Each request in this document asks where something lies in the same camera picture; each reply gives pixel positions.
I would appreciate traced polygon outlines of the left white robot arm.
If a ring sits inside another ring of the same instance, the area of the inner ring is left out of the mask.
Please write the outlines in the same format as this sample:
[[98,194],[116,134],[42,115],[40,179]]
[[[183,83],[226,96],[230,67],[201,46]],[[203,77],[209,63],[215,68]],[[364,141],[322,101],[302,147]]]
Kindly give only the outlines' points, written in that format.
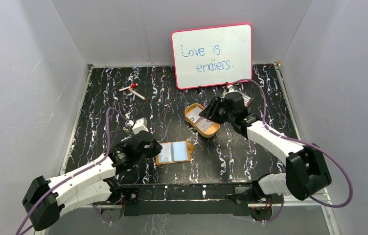
[[35,231],[42,231],[79,207],[96,202],[120,202],[123,191],[114,177],[131,169],[142,158],[157,156],[161,150],[162,145],[151,133],[140,131],[78,169],[49,179],[35,178],[22,201],[27,212],[24,223],[30,221]]

